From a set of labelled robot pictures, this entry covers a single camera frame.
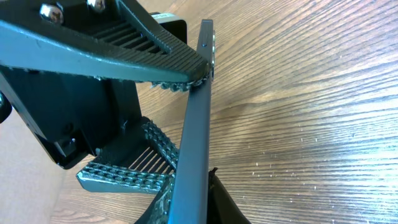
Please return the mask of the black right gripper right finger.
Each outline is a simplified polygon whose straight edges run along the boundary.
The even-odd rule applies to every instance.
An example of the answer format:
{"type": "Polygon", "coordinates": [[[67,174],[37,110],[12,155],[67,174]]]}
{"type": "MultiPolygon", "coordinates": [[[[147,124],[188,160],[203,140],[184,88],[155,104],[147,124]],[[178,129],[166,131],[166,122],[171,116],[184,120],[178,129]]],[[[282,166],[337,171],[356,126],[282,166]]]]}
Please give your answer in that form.
{"type": "Polygon", "coordinates": [[[208,173],[207,224],[251,224],[216,176],[217,167],[208,173]]]}

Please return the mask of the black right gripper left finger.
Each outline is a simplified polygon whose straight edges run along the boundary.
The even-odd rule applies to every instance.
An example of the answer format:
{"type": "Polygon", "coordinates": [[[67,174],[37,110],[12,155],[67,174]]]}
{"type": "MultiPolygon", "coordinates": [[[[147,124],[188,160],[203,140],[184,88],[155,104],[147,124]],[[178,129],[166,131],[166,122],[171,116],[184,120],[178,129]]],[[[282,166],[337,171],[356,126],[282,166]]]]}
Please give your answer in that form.
{"type": "Polygon", "coordinates": [[[175,174],[166,179],[147,210],[134,224],[165,224],[169,220],[172,195],[175,185],[175,174]]]}

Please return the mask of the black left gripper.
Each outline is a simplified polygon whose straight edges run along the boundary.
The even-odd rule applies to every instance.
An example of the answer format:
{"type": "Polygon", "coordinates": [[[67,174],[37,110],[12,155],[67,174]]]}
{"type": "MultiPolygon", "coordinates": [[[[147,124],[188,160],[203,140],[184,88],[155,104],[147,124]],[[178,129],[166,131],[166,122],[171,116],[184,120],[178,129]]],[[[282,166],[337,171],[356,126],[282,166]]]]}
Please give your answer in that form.
{"type": "Polygon", "coordinates": [[[64,169],[96,156],[76,175],[85,190],[146,194],[173,176],[178,149],[132,81],[187,91],[211,72],[137,1],[2,1],[1,65],[1,119],[17,111],[64,169]]]}

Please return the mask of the smartphone with lit screen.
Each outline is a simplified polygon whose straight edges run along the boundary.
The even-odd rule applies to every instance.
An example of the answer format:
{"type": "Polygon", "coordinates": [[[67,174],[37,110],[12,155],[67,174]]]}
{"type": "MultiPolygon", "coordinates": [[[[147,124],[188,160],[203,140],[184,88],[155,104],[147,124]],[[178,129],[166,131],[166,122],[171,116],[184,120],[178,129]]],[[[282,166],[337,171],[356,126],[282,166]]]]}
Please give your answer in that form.
{"type": "Polygon", "coordinates": [[[214,34],[213,21],[202,20],[197,52],[208,60],[210,71],[189,92],[169,223],[206,223],[214,34]]]}

